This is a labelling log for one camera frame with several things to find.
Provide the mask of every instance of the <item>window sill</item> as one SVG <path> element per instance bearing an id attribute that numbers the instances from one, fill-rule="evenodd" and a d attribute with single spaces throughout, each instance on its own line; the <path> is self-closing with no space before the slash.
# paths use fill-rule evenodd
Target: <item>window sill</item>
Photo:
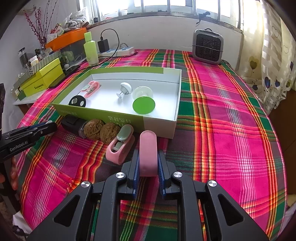
<path id="1" fill-rule="evenodd" d="M 87 29 L 91 29 L 94 28 L 96 26 L 105 24 L 105 23 L 110 23 L 110 22 L 114 22 L 114 21 L 118 21 L 118 20 L 122 20 L 122 19 L 127 19 L 127 18 L 138 18 L 138 17 L 149 17 L 149 16 L 173 16 L 173 17 L 183 17 L 183 18 L 194 18 L 194 19 L 198 19 L 198 15 L 194 15 L 194 14 L 188 14 L 188 13 L 179 13 L 179 12 L 138 12 L 138 13 L 133 13 L 133 14 L 128 14 L 128 15 L 123 15 L 123 16 L 119 16 L 119 17 L 114 17 L 114 18 L 110 18 L 107 20 L 103 20 L 100 21 L 98 23 L 94 23 L 92 25 L 90 25 L 89 27 L 87 27 Z M 218 21 L 216 19 L 213 18 L 208 18 L 205 17 L 202 19 L 203 21 L 207 21 L 210 23 L 215 23 L 218 24 L 220 26 L 232 29 L 236 32 L 239 32 L 241 34 L 243 34 L 243 31 L 228 24 L 228 23 L 224 23 L 221 21 Z"/>

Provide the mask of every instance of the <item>pink tape dispenser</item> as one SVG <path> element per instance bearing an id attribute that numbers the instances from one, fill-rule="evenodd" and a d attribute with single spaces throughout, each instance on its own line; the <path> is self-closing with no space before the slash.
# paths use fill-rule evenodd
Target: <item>pink tape dispenser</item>
<path id="1" fill-rule="evenodd" d="M 97 81 L 91 81 L 86 86 L 84 86 L 81 92 L 86 92 L 84 98 L 89 98 L 94 92 L 100 88 L 100 83 Z"/>
<path id="2" fill-rule="evenodd" d="M 114 140 L 109 144 L 106 150 L 106 159 L 121 165 L 129 153 L 135 137 L 133 136 L 133 127 L 129 124 L 124 125 Z"/>

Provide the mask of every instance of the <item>small fan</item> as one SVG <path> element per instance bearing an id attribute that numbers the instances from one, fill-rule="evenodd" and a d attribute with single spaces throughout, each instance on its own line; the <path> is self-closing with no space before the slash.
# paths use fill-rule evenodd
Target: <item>small fan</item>
<path id="1" fill-rule="evenodd" d="M 196 60 L 219 64 L 223 52 L 223 37 L 208 30 L 198 29 L 193 34 L 192 56 Z"/>

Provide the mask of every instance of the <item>yellow shoe box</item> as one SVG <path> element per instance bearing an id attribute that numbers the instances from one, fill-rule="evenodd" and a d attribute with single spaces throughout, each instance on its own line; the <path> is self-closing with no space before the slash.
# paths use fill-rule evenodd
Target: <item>yellow shoe box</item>
<path id="1" fill-rule="evenodd" d="M 26 96 L 31 96 L 37 92 L 45 90 L 63 73 L 59 58 L 44 66 L 24 83 L 21 89 Z"/>

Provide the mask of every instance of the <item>curtain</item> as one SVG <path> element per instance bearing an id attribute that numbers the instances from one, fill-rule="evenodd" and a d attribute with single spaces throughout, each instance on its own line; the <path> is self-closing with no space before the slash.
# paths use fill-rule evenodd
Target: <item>curtain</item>
<path id="1" fill-rule="evenodd" d="M 264 0 L 243 0 L 244 42 L 238 74 L 257 94 L 267 114 L 286 98 L 296 77 L 296 42 Z"/>

